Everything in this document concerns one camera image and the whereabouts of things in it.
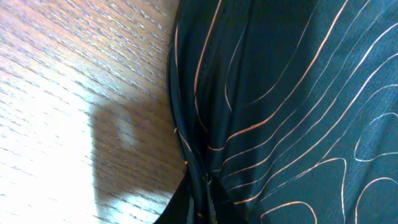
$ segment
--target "black dress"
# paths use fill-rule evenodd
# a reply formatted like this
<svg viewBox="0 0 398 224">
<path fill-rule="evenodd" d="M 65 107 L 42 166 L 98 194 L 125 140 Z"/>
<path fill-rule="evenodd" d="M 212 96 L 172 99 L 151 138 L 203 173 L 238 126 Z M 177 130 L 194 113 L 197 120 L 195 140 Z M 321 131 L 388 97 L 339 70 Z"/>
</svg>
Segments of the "black dress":
<svg viewBox="0 0 398 224">
<path fill-rule="evenodd" d="M 157 223 L 398 223 L 398 0 L 181 0 Z"/>
</svg>

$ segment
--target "wood grain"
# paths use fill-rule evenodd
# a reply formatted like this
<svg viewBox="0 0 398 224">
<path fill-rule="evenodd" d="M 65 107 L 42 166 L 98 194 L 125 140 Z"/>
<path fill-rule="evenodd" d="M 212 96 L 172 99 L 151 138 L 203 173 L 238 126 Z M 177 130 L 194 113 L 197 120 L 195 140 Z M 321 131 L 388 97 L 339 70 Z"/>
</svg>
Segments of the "wood grain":
<svg viewBox="0 0 398 224">
<path fill-rule="evenodd" d="M 0 0 L 0 223 L 153 223 L 177 0 Z"/>
</svg>

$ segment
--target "wooden table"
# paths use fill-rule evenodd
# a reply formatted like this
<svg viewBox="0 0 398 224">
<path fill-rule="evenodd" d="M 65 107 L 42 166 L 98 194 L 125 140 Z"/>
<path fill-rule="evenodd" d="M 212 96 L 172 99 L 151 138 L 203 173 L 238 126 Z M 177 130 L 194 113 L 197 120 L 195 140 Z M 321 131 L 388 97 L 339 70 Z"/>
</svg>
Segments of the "wooden table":
<svg viewBox="0 0 398 224">
<path fill-rule="evenodd" d="M 0 223 L 153 223 L 177 0 L 0 0 Z"/>
</svg>

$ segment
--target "clothing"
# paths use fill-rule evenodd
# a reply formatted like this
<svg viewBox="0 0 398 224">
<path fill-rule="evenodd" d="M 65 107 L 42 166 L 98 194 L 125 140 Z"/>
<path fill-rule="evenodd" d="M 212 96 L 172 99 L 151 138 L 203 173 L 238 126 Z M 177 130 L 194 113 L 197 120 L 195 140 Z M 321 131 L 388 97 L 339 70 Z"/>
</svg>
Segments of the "clothing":
<svg viewBox="0 0 398 224">
<path fill-rule="evenodd" d="M 181 0 L 157 223 L 398 223 L 397 39 L 397 0 Z"/>
</svg>

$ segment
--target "wooden surface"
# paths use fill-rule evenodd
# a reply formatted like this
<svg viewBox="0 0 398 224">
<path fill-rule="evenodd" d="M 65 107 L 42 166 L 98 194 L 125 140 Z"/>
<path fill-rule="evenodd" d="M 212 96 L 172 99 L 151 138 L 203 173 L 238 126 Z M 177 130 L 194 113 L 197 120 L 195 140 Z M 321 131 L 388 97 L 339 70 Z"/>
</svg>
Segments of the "wooden surface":
<svg viewBox="0 0 398 224">
<path fill-rule="evenodd" d="M 0 223 L 152 223 L 182 179 L 177 0 L 0 0 Z"/>
</svg>

